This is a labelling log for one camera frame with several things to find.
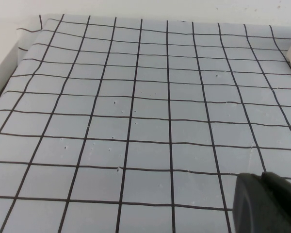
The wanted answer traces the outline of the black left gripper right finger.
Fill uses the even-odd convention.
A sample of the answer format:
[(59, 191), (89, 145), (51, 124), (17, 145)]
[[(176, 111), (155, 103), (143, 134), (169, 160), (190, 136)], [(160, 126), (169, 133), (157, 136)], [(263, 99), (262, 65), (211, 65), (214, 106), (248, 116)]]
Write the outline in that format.
[(291, 183), (273, 172), (263, 172), (261, 181), (291, 226)]

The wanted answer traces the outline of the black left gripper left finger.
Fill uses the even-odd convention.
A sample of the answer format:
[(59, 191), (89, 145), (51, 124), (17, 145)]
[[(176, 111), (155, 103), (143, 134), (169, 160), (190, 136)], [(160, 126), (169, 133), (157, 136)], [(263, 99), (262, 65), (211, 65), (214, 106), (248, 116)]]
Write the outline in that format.
[(279, 206), (256, 175), (238, 175), (232, 212), (237, 233), (282, 232)]

